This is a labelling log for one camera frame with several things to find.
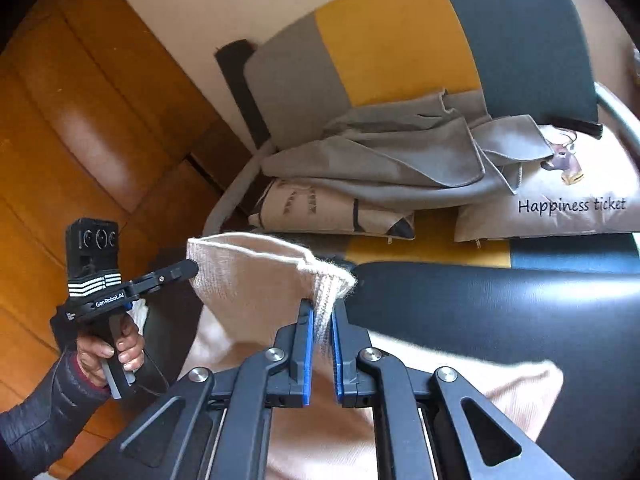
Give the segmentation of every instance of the yellow fabric panel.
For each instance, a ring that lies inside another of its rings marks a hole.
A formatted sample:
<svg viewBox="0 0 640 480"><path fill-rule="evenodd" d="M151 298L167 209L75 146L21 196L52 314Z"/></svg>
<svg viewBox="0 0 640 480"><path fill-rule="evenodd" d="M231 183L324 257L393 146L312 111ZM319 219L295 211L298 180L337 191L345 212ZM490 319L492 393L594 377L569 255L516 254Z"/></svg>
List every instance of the yellow fabric panel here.
<svg viewBox="0 0 640 480"><path fill-rule="evenodd" d="M415 213L415 240L351 238L345 259L355 264L368 262L434 262L482 267L511 267L509 242L455 243L457 208L431 209Z"/></svg>
<svg viewBox="0 0 640 480"><path fill-rule="evenodd" d="M449 0L334 0L316 23L353 106L480 88Z"/></svg>

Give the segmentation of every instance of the device handle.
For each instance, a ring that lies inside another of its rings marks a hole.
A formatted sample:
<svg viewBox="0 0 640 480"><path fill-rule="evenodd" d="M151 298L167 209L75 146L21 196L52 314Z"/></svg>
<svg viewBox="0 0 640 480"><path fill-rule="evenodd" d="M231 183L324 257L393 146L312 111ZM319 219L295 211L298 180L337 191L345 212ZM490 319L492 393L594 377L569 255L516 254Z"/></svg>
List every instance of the device handle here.
<svg viewBox="0 0 640 480"><path fill-rule="evenodd" d="M136 375L122 367L122 363L118 360L120 353L115 345L115 339L121 332L120 321L122 316L128 316L128 314L116 312L108 318L101 317L92 323L89 328L91 334L99 337L115 350L110 358L100 359L104 377L107 379L111 397L114 399L125 399L135 392L133 383L136 381Z"/></svg>

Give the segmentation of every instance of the person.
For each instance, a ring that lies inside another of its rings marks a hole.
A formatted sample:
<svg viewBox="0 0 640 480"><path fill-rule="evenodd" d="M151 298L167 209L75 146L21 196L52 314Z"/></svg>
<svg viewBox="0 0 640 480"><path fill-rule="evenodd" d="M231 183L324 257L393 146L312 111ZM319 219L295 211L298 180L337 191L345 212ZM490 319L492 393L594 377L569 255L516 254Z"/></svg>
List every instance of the person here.
<svg viewBox="0 0 640 480"><path fill-rule="evenodd" d="M145 340L130 316L122 316L113 349L83 334L76 350L65 350L23 403L0 413L0 477L24 480L46 471L73 444L84 425L110 396L100 358L114 351L125 370L138 370Z"/></svg>

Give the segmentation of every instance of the deer head print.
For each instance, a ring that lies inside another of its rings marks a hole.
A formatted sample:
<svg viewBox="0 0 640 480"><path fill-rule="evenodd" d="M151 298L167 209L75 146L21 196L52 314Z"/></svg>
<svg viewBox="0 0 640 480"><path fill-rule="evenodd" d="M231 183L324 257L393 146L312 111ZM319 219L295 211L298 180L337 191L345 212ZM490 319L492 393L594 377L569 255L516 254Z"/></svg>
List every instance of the deer head print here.
<svg viewBox="0 0 640 480"><path fill-rule="evenodd" d="M540 166L547 171L561 170L562 181L571 186L580 181L584 177L580 163L575 156L575 141L578 134L571 130L565 130L568 133L562 133L568 141L564 144L549 143L554 150L554 156L549 160L540 162Z"/></svg>

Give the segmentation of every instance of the puffer jacket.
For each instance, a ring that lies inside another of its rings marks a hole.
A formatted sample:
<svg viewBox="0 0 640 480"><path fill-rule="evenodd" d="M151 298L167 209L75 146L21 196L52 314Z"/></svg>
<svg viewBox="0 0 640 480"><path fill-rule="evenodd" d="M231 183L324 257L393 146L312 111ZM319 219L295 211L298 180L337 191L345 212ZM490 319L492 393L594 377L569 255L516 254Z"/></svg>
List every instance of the puffer jacket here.
<svg viewBox="0 0 640 480"><path fill-rule="evenodd" d="M66 352L23 403L0 413L0 478L31 479L46 471L109 398Z"/></svg>

